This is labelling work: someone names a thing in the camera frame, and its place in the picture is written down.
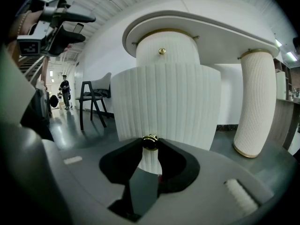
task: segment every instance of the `gold knob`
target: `gold knob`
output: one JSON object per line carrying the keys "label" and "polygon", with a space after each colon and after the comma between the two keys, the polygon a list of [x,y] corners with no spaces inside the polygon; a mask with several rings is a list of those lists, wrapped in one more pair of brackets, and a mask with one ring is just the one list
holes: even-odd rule
{"label": "gold knob", "polygon": [[166,53],[166,50],[164,48],[160,48],[159,51],[158,51],[158,53],[160,55],[164,55]]}
{"label": "gold knob", "polygon": [[150,134],[149,136],[142,137],[143,144],[142,146],[149,150],[149,151],[155,151],[158,149],[157,147],[157,141],[158,137],[155,134]]}

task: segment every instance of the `ceiling light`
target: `ceiling light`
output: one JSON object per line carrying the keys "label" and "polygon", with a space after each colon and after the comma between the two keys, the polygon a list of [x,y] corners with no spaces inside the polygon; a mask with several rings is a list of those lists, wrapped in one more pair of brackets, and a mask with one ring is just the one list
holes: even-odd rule
{"label": "ceiling light", "polygon": [[282,44],[277,39],[275,39],[275,40],[276,40],[277,47],[281,47]]}
{"label": "ceiling light", "polygon": [[287,55],[289,55],[294,62],[297,61],[296,57],[291,52],[288,52]]}

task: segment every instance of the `black bag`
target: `black bag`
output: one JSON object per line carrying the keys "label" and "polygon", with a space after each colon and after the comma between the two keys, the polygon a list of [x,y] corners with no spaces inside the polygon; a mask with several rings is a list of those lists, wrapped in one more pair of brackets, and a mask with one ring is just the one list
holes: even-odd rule
{"label": "black bag", "polygon": [[50,98],[51,107],[56,107],[58,104],[58,99],[55,95],[52,95]]}

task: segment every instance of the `person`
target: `person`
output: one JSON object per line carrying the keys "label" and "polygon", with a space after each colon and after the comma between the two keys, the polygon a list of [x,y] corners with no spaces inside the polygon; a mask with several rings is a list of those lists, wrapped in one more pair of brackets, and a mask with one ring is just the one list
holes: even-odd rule
{"label": "person", "polygon": [[62,98],[64,99],[64,103],[66,105],[66,110],[69,110],[69,82],[67,81],[67,75],[63,75],[62,76],[62,79],[64,81],[62,81],[62,83],[60,84],[60,88],[61,88],[61,91],[62,91]]}

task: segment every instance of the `bracelet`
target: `bracelet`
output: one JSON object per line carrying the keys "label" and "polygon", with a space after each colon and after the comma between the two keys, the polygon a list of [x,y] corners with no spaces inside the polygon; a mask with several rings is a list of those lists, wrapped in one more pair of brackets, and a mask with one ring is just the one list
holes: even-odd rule
{"label": "bracelet", "polygon": [[24,14],[24,16],[23,16],[23,18],[22,18],[22,20],[21,20],[21,22],[20,22],[19,28],[18,28],[17,37],[20,35],[21,28],[22,28],[22,26],[23,26],[23,23],[24,23],[24,21],[25,21],[25,18],[27,17],[27,15],[28,15],[29,13],[31,13],[30,10],[28,10],[28,11]]}

